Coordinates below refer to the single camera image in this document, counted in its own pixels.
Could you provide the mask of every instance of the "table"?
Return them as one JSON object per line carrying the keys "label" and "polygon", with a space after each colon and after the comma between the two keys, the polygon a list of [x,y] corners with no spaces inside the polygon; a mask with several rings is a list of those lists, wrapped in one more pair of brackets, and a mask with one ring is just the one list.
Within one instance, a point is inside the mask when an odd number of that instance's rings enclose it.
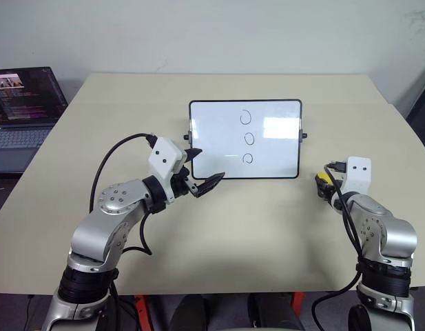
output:
{"label": "table", "polygon": [[[87,214],[105,153],[136,132],[181,144],[193,99],[303,102],[297,179],[223,181],[181,197],[145,226],[152,257],[124,254],[121,294],[334,290],[355,273],[342,220],[318,198],[327,161],[370,157],[369,194],[417,230],[412,285],[425,285],[425,149],[364,75],[91,74],[0,212],[0,292],[51,294]],[[147,176],[150,149],[132,141],[98,186]],[[127,245],[138,244],[138,226]]]}

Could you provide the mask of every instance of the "power cord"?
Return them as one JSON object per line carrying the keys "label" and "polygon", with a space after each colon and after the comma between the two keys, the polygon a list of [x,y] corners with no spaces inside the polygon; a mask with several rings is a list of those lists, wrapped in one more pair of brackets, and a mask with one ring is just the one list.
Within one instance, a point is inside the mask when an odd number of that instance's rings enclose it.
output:
{"label": "power cord", "polygon": [[[136,322],[136,331],[141,331],[141,324],[140,324],[140,319],[138,317],[138,311],[136,309],[136,306],[132,302],[129,302],[128,300],[125,300],[125,299],[122,299],[122,298],[119,298],[119,300],[121,302],[122,309],[128,315],[130,315],[133,320],[135,320],[135,322]],[[132,309],[133,313],[131,313],[129,311],[129,309],[127,309],[127,306]]]}
{"label": "power cord", "polygon": [[27,328],[27,324],[28,324],[28,313],[29,313],[29,311],[30,311],[30,304],[31,304],[31,302],[32,302],[32,300],[33,300],[33,298],[34,298],[34,295],[33,294],[29,294],[28,295],[28,302],[27,302],[27,308],[25,309],[25,323],[24,323],[24,329],[22,329],[23,331],[25,331],[25,329]]}
{"label": "power cord", "polygon": [[[342,220],[344,222],[344,227],[345,227],[345,230],[347,232],[347,235],[349,236],[351,244],[355,248],[355,251],[357,253],[357,259],[359,260],[359,259],[362,258],[362,249],[361,249],[359,236],[357,235],[357,231],[355,229],[353,219],[351,218],[350,211],[349,211],[344,199],[342,198],[341,188],[339,187],[337,181],[335,180],[335,177],[331,174],[331,171],[330,171],[329,168],[337,169],[336,165],[334,165],[332,163],[326,164],[324,166],[324,171],[329,176],[329,178],[330,178],[331,182],[333,183],[333,186],[336,190],[336,193],[338,194],[339,201],[341,203]],[[345,292],[350,290],[357,283],[357,281],[359,281],[361,274],[362,273],[360,271],[356,272],[356,275],[354,276],[352,281],[347,286],[343,287],[341,290],[326,294],[323,297],[316,299],[312,303],[312,305],[311,305],[311,316],[313,317],[313,320],[315,321],[315,324],[320,329],[320,331],[324,331],[324,328],[322,327],[321,323],[318,321],[318,317],[316,316],[316,306],[323,301],[337,297],[338,295],[344,294]]]}
{"label": "power cord", "polygon": [[[128,136],[128,137],[120,140],[116,145],[111,147],[111,149],[108,151],[108,153],[103,157],[102,162],[101,162],[101,164],[99,165],[99,168],[96,171],[96,176],[94,177],[94,180],[93,180],[93,184],[92,184],[92,187],[91,187],[91,193],[90,193],[90,208],[89,208],[90,212],[92,212],[93,208],[94,208],[94,196],[96,195],[96,187],[97,187],[97,183],[99,181],[99,177],[101,176],[103,167],[105,166],[105,164],[107,163],[110,156],[114,153],[114,151],[118,147],[120,147],[124,143],[126,143],[126,142],[128,142],[132,139],[135,139],[135,138],[146,138],[148,140],[149,144],[151,145],[151,147],[154,146],[154,144],[156,143],[156,140],[157,140],[157,137],[152,135],[152,134],[136,133],[136,134],[133,134],[131,136]],[[129,250],[138,250],[138,251],[144,252],[145,254],[148,254],[148,255],[152,254],[151,250],[149,249],[148,245],[146,244],[145,235],[143,233],[143,228],[145,227],[145,221],[146,221],[146,218],[148,216],[149,216],[149,213],[147,212],[147,214],[145,214],[145,216],[143,217],[143,220],[142,220],[142,223],[141,223],[141,228],[140,228],[140,236],[141,236],[143,248],[134,246],[134,247],[126,248],[124,251],[122,251],[122,253],[128,252]],[[115,305],[115,309],[116,309],[116,331],[120,331],[121,330],[121,312],[120,312],[120,309],[119,309],[120,305],[119,305],[119,300],[118,300],[116,284],[114,284],[113,281],[110,284],[110,292],[113,296],[114,305]]]}
{"label": "power cord", "polygon": [[129,252],[130,250],[138,250],[139,252],[143,252],[145,254],[152,255],[150,248],[146,244],[145,233],[144,233],[145,222],[146,222],[146,220],[147,220],[147,218],[150,214],[151,214],[151,212],[146,212],[146,214],[143,216],[142,221],[141,221],[141,226],[140,226],[140,229],[139,229],[139,234],[140,234],[141,243],[142,243],[143,247],[138,247],[138,246],[127,247],[122,251],[122,254]]}

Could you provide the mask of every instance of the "laptop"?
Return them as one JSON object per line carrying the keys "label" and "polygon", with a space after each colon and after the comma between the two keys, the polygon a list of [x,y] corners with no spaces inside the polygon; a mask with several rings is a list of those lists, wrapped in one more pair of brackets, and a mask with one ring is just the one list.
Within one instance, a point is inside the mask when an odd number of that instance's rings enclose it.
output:
{"label": "laptop", "polygon": [[0,178],[22,175],[67,106],[50,67],[0,70]]}

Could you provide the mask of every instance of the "drawn circle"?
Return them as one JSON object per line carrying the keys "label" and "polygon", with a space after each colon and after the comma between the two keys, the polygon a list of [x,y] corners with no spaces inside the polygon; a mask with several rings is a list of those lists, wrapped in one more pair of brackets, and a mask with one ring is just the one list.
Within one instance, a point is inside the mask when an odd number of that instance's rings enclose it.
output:
{"label": "drawn circle", "polygon": [[252,133],[250,133],[250,132],[247,132],[246,134],[245,134],[245,141],[246,141],[246,144],[247,145],[253,145],[254,143],[255,143],[255,137],[253,136],[253,134]]}
{"label": "drawn circle", "polygon": [[240,122],[244,126],[252,122],[252,115],[248,110],[243,109],[242,112],[245,112],[247,114],[240,115]]}
{"label": "drawn circle", "polygon": [[253,156],[251,153],[246,153],[242,156],[242,162],[243,163],[252,163],[253,162]]}

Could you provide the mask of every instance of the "red floor object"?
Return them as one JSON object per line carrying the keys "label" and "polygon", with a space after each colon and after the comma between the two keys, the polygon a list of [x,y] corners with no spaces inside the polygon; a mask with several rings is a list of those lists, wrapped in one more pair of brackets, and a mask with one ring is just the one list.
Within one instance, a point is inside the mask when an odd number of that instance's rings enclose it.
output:
{"label": "red floor object", "polygon": [[292,308],[296,316],[301,315],[302,302],[304,301],[306,294],[304,292],[294,292],[292,296]]}
{"label": "red floor object", "polygon": [[136,309],[138,312],[138,320],[141,324],[142,331],[154,331],[152,327],[151,316],[149,315],[148,305],[145,295],[134,295],[136,300]]}

